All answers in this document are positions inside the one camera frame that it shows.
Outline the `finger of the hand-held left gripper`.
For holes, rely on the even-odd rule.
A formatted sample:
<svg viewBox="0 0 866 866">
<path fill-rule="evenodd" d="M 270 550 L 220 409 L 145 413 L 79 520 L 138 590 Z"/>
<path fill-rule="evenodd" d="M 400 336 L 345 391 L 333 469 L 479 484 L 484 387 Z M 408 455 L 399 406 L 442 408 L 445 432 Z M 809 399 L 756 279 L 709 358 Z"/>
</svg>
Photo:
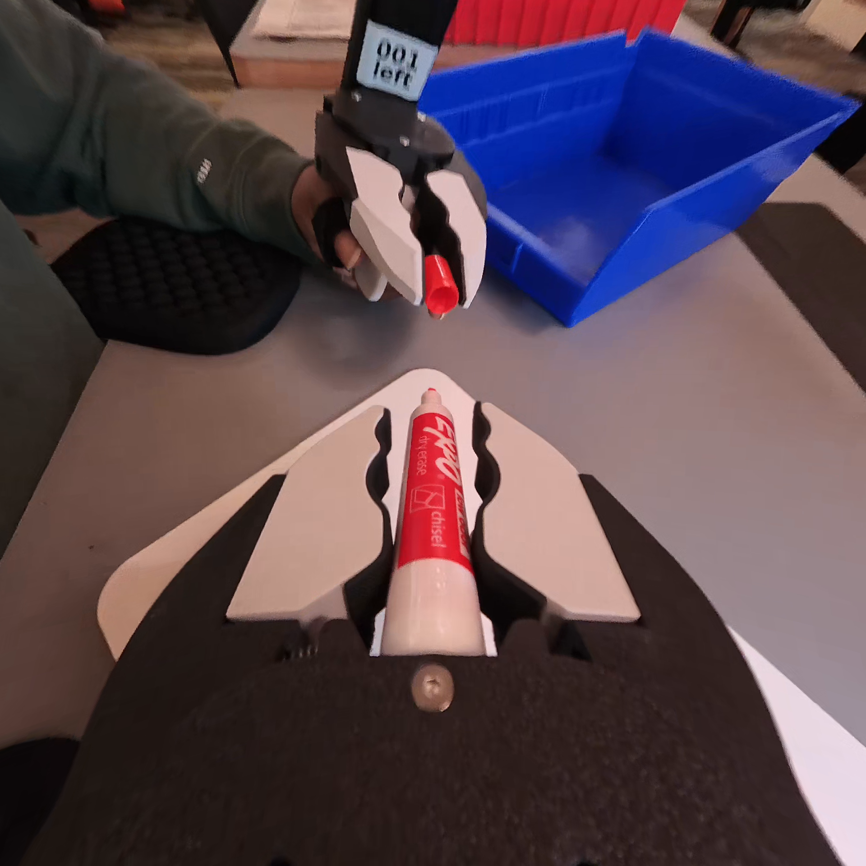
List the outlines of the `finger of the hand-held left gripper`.
<svg viewBox="0 0 866 866">
<path fill-rule="evenodd" d="M 482 282 L 486 220 L 462 174 L 442 169 L 427 175 L 421 187 L 422 252 L 437 252 L 448 260 L 460 289 L 459 308 L 471 305 Z"/>
<path fill-rule="evenodd" d="M 424 300 L 424 254 L 401 201 L 401 172 L 373 152 L 348 146 L 345 153 L 357 192 L 350 231 L 364 253 L 353 270 L 355 282 L 372 302 L 391 286 L 418 307 Z"/>
</svg>

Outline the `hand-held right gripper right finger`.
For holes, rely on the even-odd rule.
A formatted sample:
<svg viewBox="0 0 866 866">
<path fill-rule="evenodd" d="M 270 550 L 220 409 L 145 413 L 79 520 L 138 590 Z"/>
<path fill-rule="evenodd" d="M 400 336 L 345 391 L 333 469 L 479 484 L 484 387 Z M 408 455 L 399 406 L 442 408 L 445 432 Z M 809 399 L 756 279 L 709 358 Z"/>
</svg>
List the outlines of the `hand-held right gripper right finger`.
<svg viewBox="0 0 866 866">
<path fill-rule="evenodd" d="M 518 620 L 554 642 L 564 622 L 635 623 L 641 612 L 577 468 L 541 435 L 477 402 L 481 498 L 471 558 L 494 644 Z"/>
</svg>

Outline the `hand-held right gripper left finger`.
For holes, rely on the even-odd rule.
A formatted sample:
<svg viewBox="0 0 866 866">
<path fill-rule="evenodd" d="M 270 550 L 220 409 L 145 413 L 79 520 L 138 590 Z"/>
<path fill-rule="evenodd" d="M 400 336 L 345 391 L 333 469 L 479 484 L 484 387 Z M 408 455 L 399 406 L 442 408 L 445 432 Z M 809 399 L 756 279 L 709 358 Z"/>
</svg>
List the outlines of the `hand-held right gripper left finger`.
<svg viewBox="0 0 866 866">
<path fill-rule="evenodd" d="M 392 573 L 384 505 L 392 415 L 374 405 L 287 471 L 229 607 L 231 622 L 348 619 L 373 638 Z"/>
</svg>

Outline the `red marker cap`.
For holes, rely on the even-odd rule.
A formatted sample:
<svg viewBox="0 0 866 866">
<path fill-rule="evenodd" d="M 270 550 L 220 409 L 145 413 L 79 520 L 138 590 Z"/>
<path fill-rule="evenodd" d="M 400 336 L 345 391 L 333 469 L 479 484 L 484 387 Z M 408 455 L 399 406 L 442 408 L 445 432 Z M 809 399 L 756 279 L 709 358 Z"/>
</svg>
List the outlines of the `red marker cap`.
<svg viewBox="0 0 866 866">
<path fill-rule="evenodd" d="M 448 260 L 437 252 L 424 256 L 424 305 L 432 319 L 441 320 L 458 309 L 460 289 Z"/>
</svg>

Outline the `red dry-erase marker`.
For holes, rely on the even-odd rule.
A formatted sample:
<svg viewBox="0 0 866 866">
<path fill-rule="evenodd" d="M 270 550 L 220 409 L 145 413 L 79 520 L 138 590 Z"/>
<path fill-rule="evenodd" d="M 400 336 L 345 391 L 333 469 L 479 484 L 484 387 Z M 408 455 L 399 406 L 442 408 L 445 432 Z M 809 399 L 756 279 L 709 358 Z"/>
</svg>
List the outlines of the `red dry-erase marker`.
<svg viewBox="0 0 866 866">
<path fill-rule="evenodd" d="M 380 655 L 485 655 L 454 418 L 428 388 L 411 413 Z"/>
</svg>

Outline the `white whiteboard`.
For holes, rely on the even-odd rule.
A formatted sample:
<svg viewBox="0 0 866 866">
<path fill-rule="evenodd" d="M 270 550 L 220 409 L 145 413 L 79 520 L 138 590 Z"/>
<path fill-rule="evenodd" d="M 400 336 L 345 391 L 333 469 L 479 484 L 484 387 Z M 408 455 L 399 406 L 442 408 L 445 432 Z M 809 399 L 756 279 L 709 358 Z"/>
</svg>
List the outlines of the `white whiteboard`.
<svg viewBox="0 0 866 866">
<path fill-rule="evenodd" d="M 417 369 L 400 376 L 128 558 L 108 579 L 97 604 L 98 622 L 114 659 L 120 657 L 171 579 L 271 475 L 285 474 L 309 449 L 373 406 L 391 411 L 392 427 L 406 422 L 410 399 L 420 396 L 425 385 L 435 387 L 454 413 L 460 454 L 470 450 L 473 397 L 440 371 Z M 833 785 L 845 794 L 864 789 L 864 742 L 778 670 L 730 622 L 726 626 L 767 699 L 785 752 L 808 799 L 831 794 Z"/>
</svg>

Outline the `person's left forearm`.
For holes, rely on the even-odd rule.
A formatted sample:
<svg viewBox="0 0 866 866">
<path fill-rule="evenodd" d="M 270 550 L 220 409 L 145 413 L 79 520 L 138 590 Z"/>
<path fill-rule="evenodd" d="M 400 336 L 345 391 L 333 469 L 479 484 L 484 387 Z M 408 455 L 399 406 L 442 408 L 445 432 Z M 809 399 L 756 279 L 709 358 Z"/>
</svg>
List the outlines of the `person's left forearm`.
<svg viewBox="0 0 866 866">
<path fill-rule="evenodd" d="M 187 231 L 229 229 L 315 263 L 291 208 L 310 162 L 224 120 L 52 2 L 2 2 L 1 199 Z"/>
</svg>

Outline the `person's left hand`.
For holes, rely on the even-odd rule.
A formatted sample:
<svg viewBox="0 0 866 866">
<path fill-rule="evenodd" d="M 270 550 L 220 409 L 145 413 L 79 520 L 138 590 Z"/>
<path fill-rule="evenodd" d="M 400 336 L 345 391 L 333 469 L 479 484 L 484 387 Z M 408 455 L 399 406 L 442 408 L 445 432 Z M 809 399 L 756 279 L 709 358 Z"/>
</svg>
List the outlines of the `person's left hand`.
<svg viewBox="0 0 866 866">
<path fill-rule="evenodd" d="M 315 164 L 310 163 L 298 176 L 292 192 L 291 211 L 296 226 L 313 255 L 327 264 L 327 256 L 321 252 L 313 221 L 323 205 L 336 198 L 336 191 L 319 175 Z M 332 269 L 352 282 L 355 267 L 364 258 L 362 247 L 348 227 L 344 227 L 333 237 L 331 247 L 333 254 L 341 263 L 340 267 L 332 266 Z"/>
</svg>

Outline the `blue plastic bin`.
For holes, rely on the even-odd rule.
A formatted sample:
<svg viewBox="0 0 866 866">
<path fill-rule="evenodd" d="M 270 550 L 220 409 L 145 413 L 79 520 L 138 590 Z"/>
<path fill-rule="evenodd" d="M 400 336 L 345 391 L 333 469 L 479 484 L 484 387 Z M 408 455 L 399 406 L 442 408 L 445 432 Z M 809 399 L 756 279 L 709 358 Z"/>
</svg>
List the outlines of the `blue plastic bin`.
<svg viewBox="0 0 866 866">
<path fill-rule="evenodd" d="M 428 79 L 482 180 L 486 267 L 567 327 L 738 229 L 857 110 L 644 30 Z"/>
</svg>

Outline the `red plastic bin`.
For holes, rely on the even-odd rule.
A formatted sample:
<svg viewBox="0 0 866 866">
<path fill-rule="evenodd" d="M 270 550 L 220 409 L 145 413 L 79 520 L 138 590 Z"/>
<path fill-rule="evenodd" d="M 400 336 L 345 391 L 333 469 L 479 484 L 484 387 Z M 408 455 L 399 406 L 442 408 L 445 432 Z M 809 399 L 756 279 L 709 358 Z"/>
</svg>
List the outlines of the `red plastic bin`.
<svg viewBox="0 0 866 866">
<path fill-rule="evenodd" d="M 460 1 L 444 42 L 531 49 L 608 33 L 670 34 L 684 1 Z"/>
</svg>

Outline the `black textured wrist pad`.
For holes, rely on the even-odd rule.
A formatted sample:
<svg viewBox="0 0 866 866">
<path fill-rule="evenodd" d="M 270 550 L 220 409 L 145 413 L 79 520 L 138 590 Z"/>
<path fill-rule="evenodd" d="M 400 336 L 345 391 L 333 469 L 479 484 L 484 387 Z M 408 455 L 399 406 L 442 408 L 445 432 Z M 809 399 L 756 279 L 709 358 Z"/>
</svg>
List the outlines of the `black textured wrist pad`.
<svg viewBox="0 0 866 866">
<path fill-rule="evenodd" d="M 191 232 L 123 216 L 94 228 L 50 267 L 101 340 L 218 356 L 275 329 L 304 265 L 231 230 Z"/>
</svg>

